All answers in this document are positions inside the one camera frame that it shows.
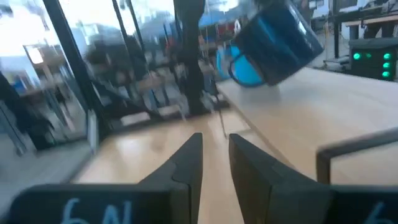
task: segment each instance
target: metal rod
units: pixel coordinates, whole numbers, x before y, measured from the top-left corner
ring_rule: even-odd
[[[141,44],[141,49],[142,49],[143,52],[145,52],[144,41],[142,40],[141,31],[140,31],[140,29],[138,27],[138,22],[137,22],[136,13],[134,12],[134,7],[132,6],[131,0],[126,0],[126,2],[127,2],[128,8],[130,9],[130,13],[131,13],[131,16],[132,16],[132,21],[134,22],[134,26],[136,27],[138,41]]]
[[[43,0],[44,6],[49,14],[55,32],[65,54],[65,58],[75,76],[75,80],[83,95],[83,100],[89,108],[97,114],[99,122],[99,139],[103,140],[110,133],[110,126],[104,117],[103,107],[100,99],[96,97],[93,85],[90,82],[85,63],[79,53],[75,39],[68,25],[68,21],[62,11],[58,0]]]
[[[167,33],[166,24],[163,24],[163,30],[164,30],[164,35],[165,35],[165,38],[166,38],[166,42],[167,42],[167,44],[169,44],[169,35]]]
[[[332,1],[332,14],[336,16],[338,14],[337,8],[337,0]],[[340,20],[335,18],[333,21],[333,38],[334,38],[334,45],[335,45],[335,58],[339,57],[339,34],[340,34]]]

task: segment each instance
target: black pole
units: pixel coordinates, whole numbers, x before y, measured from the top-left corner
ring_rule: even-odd
[[[93,85],[90,82],[85,63],[79,53],[75,39],[72,36],[62,7],[58,0],[43,0],[43,2],[60,40],[63,53],[65,54],[82,93],[83,100],[86,101],[88,108],[92,109],[97,116],[99,139],[103,140],[111,132],[111,127],[104,117],[102,104],[100,99],[96,96]]]
[[[139,27],[138,27],[136,13],[134,12],[134,8],[132,6],[131,0],[126,0],[126,2],[127,2],[127,6],[130,9],[130,13],[131,13],[131,16],[132,16],[132,21],[134,22],[134,25],[136,27],[138,41],[141,44],[141,49],[142,49],[143,52],[145,52],[144,41],[142,41],[141,31],[139,30]]]
[[[182,41],[181,38],[181,27],[180,27],[180,20],[178,19],[178,15],[177,12],[175,11],[175,7],[174,7],[174,19],[175,19],[175,28],[177,30],[177,37],[178,37],[178,41]]]
[[[340,34],[340,20],[337,17],[338,8],[337,8],[337,1],[332,1],[332,13],[334,17],[333,21],[333,38],[334,38],[334,45],[335,45],[335,58],[339,58],[339,34]]]
[[[118,18],[120,31],[122,32],[124,44],[126,44],[127,54],[129,55],[131,65],[134,65],[134,54],[131,52],[132,47],[130,46],[129,37],[127,36],[126,28],[124,27],[123,24],[123,19],[122,15],[120,14],[118,2],[116,0],[112,0],[112,3],[113,3],[114,12],[116,13],[116,17]]]
[[[166,24],[163,24],[164,35],[166,38],[166,42],[169,43],[169,35],[167,33]]]

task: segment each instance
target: glass wall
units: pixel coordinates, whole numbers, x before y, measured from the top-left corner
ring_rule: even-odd
[[[95,147],[86,101],[42,0],[10,2],[0,12],[0,222],[21,190],[68,181]]]

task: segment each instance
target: floor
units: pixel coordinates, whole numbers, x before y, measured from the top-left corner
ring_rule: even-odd
[[[239,133],[262,149],[264,143],[237,114],[223,112],[227,133]],[[193,133],[203,133],[203,182],[199,223],[243,223],[229,171],[228,140],[211,114],[105,140],[102,150],[75,183],[136,183],[156,170]]]
[[[68,105],[73,119],[68,119],[70,128],[62,127],[54,113],[43,114],[54,125],[53,136],[63,139],[79,136],[85,132],[85,115],[74,102]],[[37,184],[69,181],[76,171],[92,157],[86,141],[60,146],[45,153],[36,154],[29,138],[24,138],[27,151],[18,156],[9,136],[0,130],[0,222],[13,197],[21,190]]]

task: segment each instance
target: wooden tabletop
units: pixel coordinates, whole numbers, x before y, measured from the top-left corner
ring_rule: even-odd
[[[384,17],[378,17],[378,18],[372,18],[372,19],[364,19],[363,24],[373,24],[373,23],[378,23],[378,22],[387,22],[387,21],[398,21],[398,14],[392,14],[390,16],[384,16]],[[344,22],[343,23],[345,26],[358,26],[362,24],[362,20],[360,21],[349,21],[349,22]]]
[[[278,86],[219,91],[276,158],[315,179],[316,151],[398,127],[398,84],[304,68]],[[332,162],[331,183],[398,184],[398,143]]]

